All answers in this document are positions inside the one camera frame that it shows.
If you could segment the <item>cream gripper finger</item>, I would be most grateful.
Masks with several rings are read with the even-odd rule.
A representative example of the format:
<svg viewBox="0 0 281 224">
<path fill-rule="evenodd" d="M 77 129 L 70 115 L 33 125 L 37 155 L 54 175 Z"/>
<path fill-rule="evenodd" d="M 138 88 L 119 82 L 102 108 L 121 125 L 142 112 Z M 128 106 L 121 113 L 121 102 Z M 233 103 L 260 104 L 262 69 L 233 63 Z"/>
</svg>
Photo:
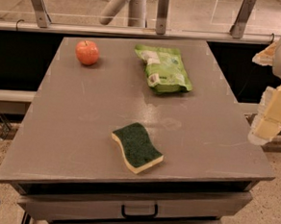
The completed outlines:
<svg viewBox="0 0 281 224">
<path fill-rule="evenodd" d="M 252 61 L 259 65 L 273 66 L 273 58 L 275 55 L 276 43 L 273 42 L 271 45 L 266 47 L 260 53 L 257 53 Z"/>
<path fill-rule="evenodd" d="M 251 144 L 264 145 L 272 141 L 280 132 L 281 85 L 267 87 L 264 91 L 247 138 Z"/>
</svg>

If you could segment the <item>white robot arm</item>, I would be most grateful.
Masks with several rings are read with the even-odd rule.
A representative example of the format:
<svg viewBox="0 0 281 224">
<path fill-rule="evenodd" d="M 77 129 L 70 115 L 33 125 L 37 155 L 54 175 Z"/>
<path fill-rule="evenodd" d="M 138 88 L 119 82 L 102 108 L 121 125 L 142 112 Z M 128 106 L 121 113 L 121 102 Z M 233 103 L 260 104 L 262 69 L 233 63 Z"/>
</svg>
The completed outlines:
<svg viewBox="0 0 281 224">
<path fill-rule="evenodd" d="M 252 61 L 259 65 L 271 66 L 272 73 L 281 79 L 281 38 L 257 53 Z M 252 144 L 264 145 L 280 132 L 281 85 L 265 89 L 247 138 Z"/>
</svg>

